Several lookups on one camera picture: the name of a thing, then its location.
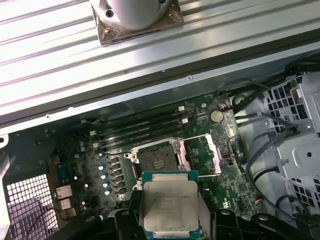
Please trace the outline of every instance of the green circuit board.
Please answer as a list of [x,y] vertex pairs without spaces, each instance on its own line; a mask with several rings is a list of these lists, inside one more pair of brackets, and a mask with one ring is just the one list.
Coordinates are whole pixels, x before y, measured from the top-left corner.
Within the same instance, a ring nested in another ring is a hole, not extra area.
[[[116,120],[87,120],[89,123],[82,124],[80,129],[58,138],[59,162],[54,166],[58,169],[54,173],[56,187],[71,185],[72,205],[77,215],[108,215],[110,210],[130,199],[139,177],[134,174],[132,162],[124,153],[161,139],[193,138],[184,142],[185,157],[192,170],[197,170],[199,176],[205,176],[199,178],[199,186],[207,191],[218,208],[234,210],[239,216],[249,219],[254,213],[255,192],[246,180],[246,151],[229,106],[227,96],[217,99],[214,94],[208,94]],[[210,176],[215,174],[216,168],[214,153],[203,137],[205,134],[211,135],[220,151],[221,175]],[[141,162],[135,164],[136,170],[177,170],[175,163],[170,161],[172,156],[175,155],[168,142],[143,147],[138,153]],[[106,170],[101,171],[98,166],[104,166]],[[110,182],[108,196],[102,186],[105,181]],[[119,183],[124,187],[117,188]]]

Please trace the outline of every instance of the sheet metal panel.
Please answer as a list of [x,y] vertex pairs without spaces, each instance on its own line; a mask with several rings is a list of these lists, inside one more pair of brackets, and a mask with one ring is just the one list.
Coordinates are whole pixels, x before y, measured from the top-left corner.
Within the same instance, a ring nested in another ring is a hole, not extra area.
[[184,26],[101,46],[88,1],[38,2],[0,3],[0,116],[320,28],[319,0],[180,0]]

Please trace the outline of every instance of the wire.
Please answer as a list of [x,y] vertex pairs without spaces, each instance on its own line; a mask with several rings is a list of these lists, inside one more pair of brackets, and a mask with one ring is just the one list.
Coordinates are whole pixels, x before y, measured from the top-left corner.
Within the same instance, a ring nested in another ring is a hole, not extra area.
[[58,215],[59,215],[59,217],[60,217],[61,220],[69,221],[68,219],[62,218],[62,217],[60,216],[60,211],[59,211],[58,209],[56,209],[56,208],[54,208],[54,207],[51,207],[51,208],[45,210],[43,213],[41,213],[41,214],[34,220],[34,222],[32,223],[31,227],[29,228],[28,232],[26,233],[25,240],[29,240],[29,237],[30,237],[30,235],[31,235],[31,233],[32,233],[32,229],[35,227],[35,225],[36,225],[36,223],[39,221],[39,219],[40,219],[43,215],[45,215],[47,212],[49,212],[49,211],[51,211],[51,210],[55,210],[55,211],[58,213]]
[[[278,73],[272,77],[269,77],[268,79],[263,81],[262,83],[264,85],[263,87],[259,86],[258,88],[256,88],[256,90],[254,90],[251,93],[251,95],[246,97],[237,105],[233,106],[233,112],[236,114],[241,110],[245,109],[250,103],[252,103],[259,95],[261,95],[265,91],[265,87],[271,88],[271,87],[277,86],[285,82],[287,77],[289,76],[296,75],[297,77],[302,73],[316,72],[319,70],[320,70],[320,54],[319,53],[308,56],[304,59],[291,62],[285,67],[283,72]],[[228,91],[228,95],[231,97],[231,96],[235,96],[235,95],[250,91],[252,89],[253,89],[253,84],[249,84],[247,86],[239,87],[239,88]]]
[[279,207],[280,207],[280,204],[281,204],[281,203],[283,202],[283,200],[285,200],[285,199],[288,199],[290,202],[291,202],[291,201],[297,201],[297,202],[301,205],[301,207],[303,208],[304,212],[310,215],[310,211],[309,211],[309,209],[307,208],[307,206],[304,204],[304,202],[301,201],[299,198],[297,198],[297,197],[295,197],[295,196],[283,195],[283,196],[281,196],[281,197],[278,198],[278,200],[277,200],[276,203],[275,203],[275,206],[276,206],[277,208],[279,208]]
[[267,143],[265,143],[261,148],[259,148],[258,151],[252,156],[250,161],[248,162],[246,168],[245,168],[245,174],[247,177],[248,182],[251,184],[251,186],[255,189],[255,191],[258,193],[258,195],[262,196],[263,200],[270,204],[276,211],[279,211],[289,217],[290,219],[294,219],[292,216],[290,216],[288,213],[285,211],[281,210],[279,207],[275,206],[270,200],[264,196],[264,194],[260,191],[260,189],[257,187],[255,180],[253,178],[253,175],[251,173],[251,167],[252,165],[256,162],[256,160],[272,145],[282,141],[286,137],[290,136],[292,134],[293,130],[291,128],[285,129],[282,133],[277,135],[275,138],[269,140]]
[[251,82],[255,85],[258,85],[264,89],[267,89],[267,90],[271,90],[270,87],[268,87],[267,85],[263,84],[263,83],[260,83],[260,82],[257,82],[257,81],[254,81],[250,78],[241,78],[241,79],[237,79],[237,80],[234,80],[232,82],[229,82],[228,84],[226,84],[225,86],[223,86],[220,90],[218,90],[218,92],[216,93],[216,97],[218,97],[223,91],[225,91],[228,87],[236,84],[236,83],[239,83],[239,82],[243,82],[243,81],[248,81],[248,82]]
[[271,172],[276,172],[276,173],[280,173],[279,168],[277,166],[273,166],[270,168],[267,168],[265,170],[262,170],[261,172],[259,172],[257,175],[255,175],[254,177],[254,182],[256,182],[262,175],[266,174],[266,173],[271,173]]
[[269,134],[269,132],[264,132],[264,133],[259,134],[258,136],[255,136],[255,137],[252,139],[252,142],[251,142],[251,144],[250,144],[250,146],[249,146],[249,148],[248,148],[248,154],[250,154],[251,149],[253,148],[255,142],[256,142],[258,139],[263,138],[264,136],[267,136],[268,134]]
[[255,204],[261,203],[262,202],[262,198],[258,199],[257,201],[255,201]]

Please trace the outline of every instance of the ventilation grille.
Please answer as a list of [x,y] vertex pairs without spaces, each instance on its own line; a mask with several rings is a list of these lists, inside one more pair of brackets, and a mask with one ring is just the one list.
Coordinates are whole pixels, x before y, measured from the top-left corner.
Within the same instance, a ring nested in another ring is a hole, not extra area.
[[11,225],[6,240],[44,240],[59,229],[47,176],[6,186]]
[[[301,183],[300,179],[292,178],[293,181]],[[315,202],[312,198],[312,193],[310,190],[302,187],[301,185],[293,184],[293,188],[296,194],[296,197],[304,202],[307,206],[315,207]]]
[[320,181],[318,179],[313,179],[314,182],[314,186],[315,186],[315,192],[314,192],[314,196],[317,202],[317,205],[320,209]]
[[[293,89],[291,87],[291,85],[297,86],[301,81],[302,77],[300,76],[267,91],[267,109],[271,115],[288,122],[308,118],[299,87]],[[277,133],[281,133],[285,129],[283,125],[275,121],[273,123]]]

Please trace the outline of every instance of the motherboard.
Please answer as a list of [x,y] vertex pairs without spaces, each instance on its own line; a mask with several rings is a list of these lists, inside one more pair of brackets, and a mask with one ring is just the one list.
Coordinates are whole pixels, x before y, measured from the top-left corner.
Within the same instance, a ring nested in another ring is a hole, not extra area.
[[49,163],[60,215],[108,216],[125,208],[143,172],[198,171],[200,192],[249,219],[255,192],[226,95],[208,94],[108,120],[83,119],[57,138]]

